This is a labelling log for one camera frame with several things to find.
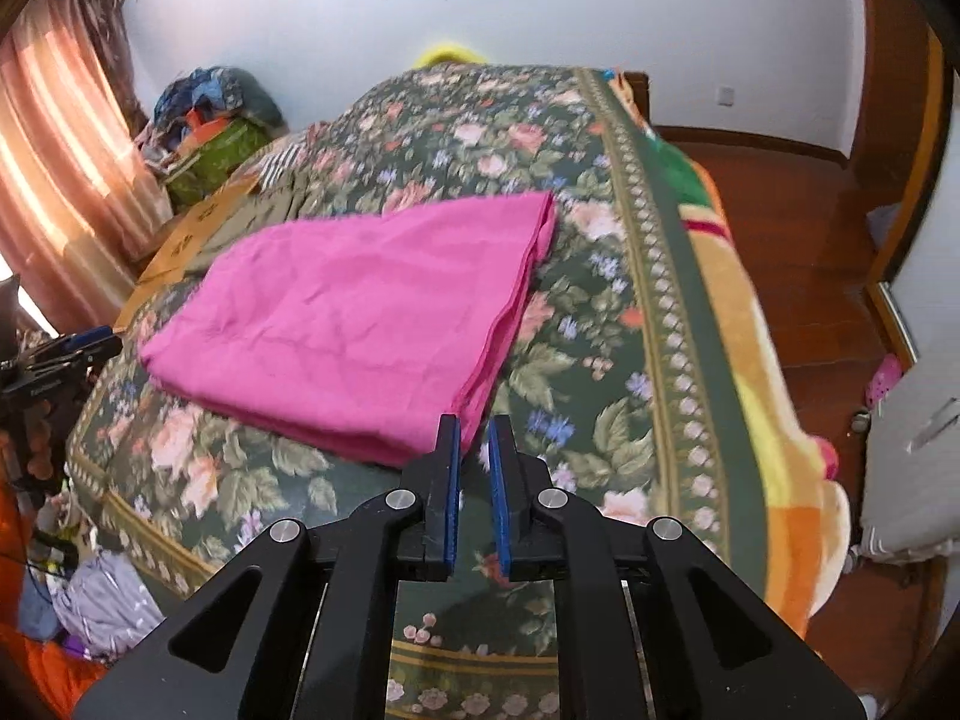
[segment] striped curtain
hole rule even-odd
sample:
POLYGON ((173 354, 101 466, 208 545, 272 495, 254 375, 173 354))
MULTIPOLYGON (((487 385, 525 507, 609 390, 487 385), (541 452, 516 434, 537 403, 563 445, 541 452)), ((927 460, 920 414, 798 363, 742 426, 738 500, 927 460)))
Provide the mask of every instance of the striped curtain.
POLYGON ((78 0, 32 0, 0 44, 0 255, 59 331, 110 324, 170 215, 78 0))

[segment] green floral blanket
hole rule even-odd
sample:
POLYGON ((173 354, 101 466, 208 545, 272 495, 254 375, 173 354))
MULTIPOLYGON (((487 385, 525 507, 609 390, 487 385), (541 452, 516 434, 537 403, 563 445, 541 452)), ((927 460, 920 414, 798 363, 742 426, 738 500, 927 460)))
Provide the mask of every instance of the green floral blanket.
MULTIPOLYGON (((493 410, 511 416, 518 445, 546 461, 557 487, 608 517, 680 517, 762 595, 760 476, 669 171, 650 143, 594 71, 415 71, 333 122, 205 256, 278 205, 286 218, 318 218, 551 189, 557 239, 493 410)), ((69 447, 85 509, 178 596, 271 521, 330 522, 397 480, 156 389, 137 351, 197 283, 185 279, 141 309, 69 447)), ((400 589, 387 712, 555 715, 551 584, 499 574, 486 446, 464 463, 457 569, 446 584, 400 589)))

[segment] yellow object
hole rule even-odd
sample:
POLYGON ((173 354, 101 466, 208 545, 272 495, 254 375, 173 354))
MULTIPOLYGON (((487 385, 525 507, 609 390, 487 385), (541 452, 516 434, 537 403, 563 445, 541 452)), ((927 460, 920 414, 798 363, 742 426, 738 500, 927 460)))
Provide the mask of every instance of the yellow object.
POLYGON ((487 60, 483 59, 477 52, 458 46, 456 43, 441 43, 439 46, 432 47, 426 53, 421 55, 414 67, 416 69, 429 68, 439 65, 440 62, 460 62, 464 65, 486 65, 487 60))

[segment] bed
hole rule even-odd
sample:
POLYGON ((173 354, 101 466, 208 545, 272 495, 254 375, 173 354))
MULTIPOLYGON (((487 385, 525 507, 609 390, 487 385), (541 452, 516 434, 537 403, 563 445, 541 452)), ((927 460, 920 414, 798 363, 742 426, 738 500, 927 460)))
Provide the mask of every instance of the bed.
MULTIPOLYGON (((555 485, 608 517, 682 519, 803 635, 839 575, 846 499, 797 424, 712 181, 630 91, 618 74, 573 68, 411 71, 296 136, 270 189, 242 170, 191 210, 119 320, 124 351, 68 447, 83 508, 162 608, 273 520, 330 522, 397 480, 151 384, 138 349, 217 254, 282 220, 547 188, 559 232, 491 409, 555 485)), ((552 587, 499 574, 487 473, 478 445, 454 578, 400 589, 388 715, 557 711, 552 587)))

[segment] triangular cutout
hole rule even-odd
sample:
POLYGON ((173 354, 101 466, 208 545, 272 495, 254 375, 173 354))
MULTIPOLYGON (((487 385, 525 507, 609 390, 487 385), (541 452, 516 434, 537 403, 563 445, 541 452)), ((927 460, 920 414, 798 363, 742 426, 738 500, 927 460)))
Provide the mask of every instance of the triangular cutout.
POLYGON ((211 674, 223 671, 260 586, 260 578, 256 568, 244 571, 170 641, 170 652, 211 674))
POLYGON ((769 655, 773 642, 702 568, 688 574, 720 665, 728 671, 769 655))

